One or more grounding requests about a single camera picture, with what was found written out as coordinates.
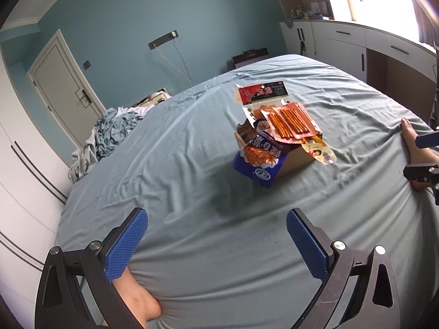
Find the white door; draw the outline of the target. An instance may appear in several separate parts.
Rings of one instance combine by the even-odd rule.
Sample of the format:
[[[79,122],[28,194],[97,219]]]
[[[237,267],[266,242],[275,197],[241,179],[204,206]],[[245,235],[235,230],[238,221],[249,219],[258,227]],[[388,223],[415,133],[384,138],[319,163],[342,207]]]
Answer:
[[[60,30],[45,44],[27,75],[66,137],[82,148],[106,109]]]

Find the clear yellow snack bag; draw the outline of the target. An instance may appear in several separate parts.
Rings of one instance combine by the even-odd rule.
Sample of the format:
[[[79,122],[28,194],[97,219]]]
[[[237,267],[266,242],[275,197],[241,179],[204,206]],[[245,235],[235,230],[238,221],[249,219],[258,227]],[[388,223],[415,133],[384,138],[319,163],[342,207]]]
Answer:
[[[309,156],[324,165],[334,164],[337,161],[333,150],[318,136],[304,138],[301,145]]]

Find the bedside box clutter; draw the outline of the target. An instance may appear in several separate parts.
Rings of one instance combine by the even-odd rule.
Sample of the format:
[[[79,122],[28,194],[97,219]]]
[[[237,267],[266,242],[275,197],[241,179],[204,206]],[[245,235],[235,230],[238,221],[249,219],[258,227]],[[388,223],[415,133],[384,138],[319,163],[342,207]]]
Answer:
[[[143,98],[139,102],[135,104],[135,107],[147,107],[149,105],[158,105],[159,103],[163,103],[166,100],[169,100],[171,96],[167,93],[165,88],[152,93],[151,95]]]

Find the black white printer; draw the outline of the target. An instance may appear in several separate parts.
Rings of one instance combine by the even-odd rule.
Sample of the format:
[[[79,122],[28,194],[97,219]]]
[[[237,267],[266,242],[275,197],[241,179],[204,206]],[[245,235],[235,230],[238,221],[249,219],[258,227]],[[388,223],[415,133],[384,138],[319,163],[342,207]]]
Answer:
[[[253,63],[269,58],[269,52],[266,48],[252,49],[243,52],[237,56],[232,57],[232,62],[235,68],[241,68]]]

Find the person's right foot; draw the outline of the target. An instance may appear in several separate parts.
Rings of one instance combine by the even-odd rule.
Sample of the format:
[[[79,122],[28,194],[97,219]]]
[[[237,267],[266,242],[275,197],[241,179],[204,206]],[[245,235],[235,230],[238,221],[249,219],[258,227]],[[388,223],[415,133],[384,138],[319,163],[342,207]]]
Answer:
[[[417,138],[417,132],[413,128],[412,124],[410,124],[407,119],[402,118],[400,125],[402,129],[403,140],[406,144],[407,149],[409,150],[409,163],[435,163],[436,165],[438,165],[438,153],[430,149],[419,149],[416,146],[415,140]]]

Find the blue white snack bag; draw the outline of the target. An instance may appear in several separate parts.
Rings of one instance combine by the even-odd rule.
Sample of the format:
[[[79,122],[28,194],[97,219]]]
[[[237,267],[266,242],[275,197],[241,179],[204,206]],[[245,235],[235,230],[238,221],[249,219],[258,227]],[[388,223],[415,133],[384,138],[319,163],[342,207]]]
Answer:
[[[232,168],[264,188],[270,188],[289,148],[267,132],[260,132],[234,156]]]

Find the person's left foot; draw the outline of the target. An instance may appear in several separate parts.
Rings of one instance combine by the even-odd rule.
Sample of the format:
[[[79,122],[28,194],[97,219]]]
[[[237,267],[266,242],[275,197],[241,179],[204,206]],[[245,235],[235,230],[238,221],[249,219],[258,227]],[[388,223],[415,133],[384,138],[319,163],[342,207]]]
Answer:
[[[126,267],[122,276],[112,282],[118,294],[130,309],[131,314],[143,328],[147,323],[159,318],[161,307],[159,302],[135,280]]]

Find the person's foot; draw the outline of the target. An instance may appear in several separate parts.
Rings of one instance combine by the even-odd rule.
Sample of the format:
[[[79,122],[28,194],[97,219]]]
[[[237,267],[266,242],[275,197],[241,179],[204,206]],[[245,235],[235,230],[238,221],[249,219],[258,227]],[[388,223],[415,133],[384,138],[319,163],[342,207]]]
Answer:
[[[130,309],[131,314],[143,328],[147,323],[159,318],[161,307],[159,302],[135,280],[126,267],[122,276],[112,282],[118,294]]]
[[[419,149],[416,146],[415,140],[417,138],[417,132],[413,128],[412,124],[410,124],[407,119],[402,118],[400,125],[402,129],[403,140],[406,144],[407,149],[409,150],[409,163],[435,163],[436,165],[438,165],[438,153],[430,149]]]

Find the brown cardboard box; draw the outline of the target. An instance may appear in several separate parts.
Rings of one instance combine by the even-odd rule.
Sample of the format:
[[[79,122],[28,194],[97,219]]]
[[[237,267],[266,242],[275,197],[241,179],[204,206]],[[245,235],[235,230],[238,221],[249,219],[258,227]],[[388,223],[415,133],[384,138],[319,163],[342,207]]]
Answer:
[[[249,142],[252,138],[254,138],[260,132],[269,133],[269,130],[268,129],[266,129],[265,131],[257,130],[253,127],[253,125],[249,121],[245,121],[243,124],[238,124],[236,132],[234,133],[234,136],[237,140],[239,150],[241,147],[243,147],[247,142]],[[292,173],[292,172],[316,161],[313,157],[309,156],[303,150],[301,143],[300,144],[283,143],[283,144],[289,148],[289,152],[288,152],[286,159],[285,159],[285,162],[283,163],[283,166],[280,168],[280,172],[279,172],[278,176],[275,178],[275,180],[278,179],[279,177],[282,177],[284,175]]]

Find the pink snack pack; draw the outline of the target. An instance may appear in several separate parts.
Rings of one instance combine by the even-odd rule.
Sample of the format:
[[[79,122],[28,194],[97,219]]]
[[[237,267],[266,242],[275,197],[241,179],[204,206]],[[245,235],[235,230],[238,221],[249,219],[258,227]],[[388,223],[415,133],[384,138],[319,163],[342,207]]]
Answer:
[[[260,111],[269,124],[269,133],[280,143],[300,144],[322,136],[322,130],[300,103],[263,106]]]

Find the white cabinet with drawers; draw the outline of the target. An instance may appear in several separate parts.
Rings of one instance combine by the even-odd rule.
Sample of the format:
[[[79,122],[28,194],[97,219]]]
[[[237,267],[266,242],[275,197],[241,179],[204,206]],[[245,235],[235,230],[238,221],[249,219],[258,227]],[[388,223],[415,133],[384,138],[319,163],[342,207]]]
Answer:
[[[289,53],[343,70],[430,121],[437,92],[434,52],[401,36],[347,22],[286,20],[280,30]]]

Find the black wall power strip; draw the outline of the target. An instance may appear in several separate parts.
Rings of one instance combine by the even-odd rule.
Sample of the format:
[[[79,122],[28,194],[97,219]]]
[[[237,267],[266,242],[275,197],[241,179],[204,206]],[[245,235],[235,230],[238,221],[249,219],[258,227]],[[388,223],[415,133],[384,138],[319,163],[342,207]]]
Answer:
[[[176,39],[179,36],[178,32],[176,30],[172,30],[169,33],[166,33],[163,36],[160,36],[159,38],[153,40],[152,42],[150,42],[148,44],[150,50],[154,50],[156,48],[158,48],[161,45],[164,45],[167,42],[171,42],[174,39]]]

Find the white wardrobe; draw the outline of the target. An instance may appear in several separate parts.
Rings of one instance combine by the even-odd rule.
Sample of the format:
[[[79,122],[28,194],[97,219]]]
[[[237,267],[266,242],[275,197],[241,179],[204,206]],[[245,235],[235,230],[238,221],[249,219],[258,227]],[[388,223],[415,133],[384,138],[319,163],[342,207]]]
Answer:
[[[1,297],[33,328],[36,296],[65,205],[47,175],[63,162],[24,110],[1,64]]]

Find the large clear spicy strip bag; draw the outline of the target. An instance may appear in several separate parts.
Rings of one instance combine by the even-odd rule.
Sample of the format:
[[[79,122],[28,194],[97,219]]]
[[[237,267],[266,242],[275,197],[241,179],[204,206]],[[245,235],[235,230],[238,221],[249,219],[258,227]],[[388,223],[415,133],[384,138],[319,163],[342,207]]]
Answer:
[[[238,84],[234,84],[234,92],[237,100],[241,102],[243,106],[248,106],[265,100],[283,98],[289,95],[283,81],[250,86],[239,86]]]

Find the light blue bed sheet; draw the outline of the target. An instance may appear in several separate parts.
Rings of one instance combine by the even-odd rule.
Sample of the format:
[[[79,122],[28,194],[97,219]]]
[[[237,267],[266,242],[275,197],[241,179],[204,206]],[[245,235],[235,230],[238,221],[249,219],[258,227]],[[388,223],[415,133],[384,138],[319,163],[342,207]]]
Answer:
[[[263,188],[232,167],[244,119],[234,88],[273,81],[306,107],[337,160]],[[297,207],[353,249],[386,248],[411,328],[438,288],[438,208],[403,176],[402,118],[429,130],[383,93],[302,56],[225,73],[154,107],[74,185],[56,243],[82,249],[140,206],[150,224],[130,270],[161,305],[151,328],[290,328],[319,288],[286,230]]]

